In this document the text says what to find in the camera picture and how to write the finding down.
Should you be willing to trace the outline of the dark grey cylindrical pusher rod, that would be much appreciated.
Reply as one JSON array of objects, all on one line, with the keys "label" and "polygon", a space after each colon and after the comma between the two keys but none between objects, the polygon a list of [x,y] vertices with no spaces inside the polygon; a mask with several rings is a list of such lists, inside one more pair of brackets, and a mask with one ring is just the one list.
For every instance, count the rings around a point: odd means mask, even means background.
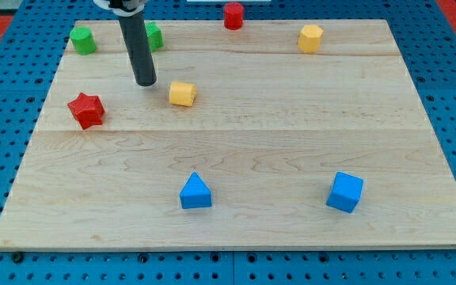
[{"label": "dark grey cylindrical pusher rod", "polygon": [[143,13],[119,17],[128,58],[139,86],[152,86],[157,81]]}]

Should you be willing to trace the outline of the white and black rod mount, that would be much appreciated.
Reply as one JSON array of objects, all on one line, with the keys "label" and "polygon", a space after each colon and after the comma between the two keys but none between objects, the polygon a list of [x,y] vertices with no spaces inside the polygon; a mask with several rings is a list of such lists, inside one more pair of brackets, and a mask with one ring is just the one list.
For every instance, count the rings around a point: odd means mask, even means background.
[{"label": "white and black rod mount", "polygon": [[118,17],[130,17],[144,10],[148,0],[93,0],[103,10],[112,11]]}]

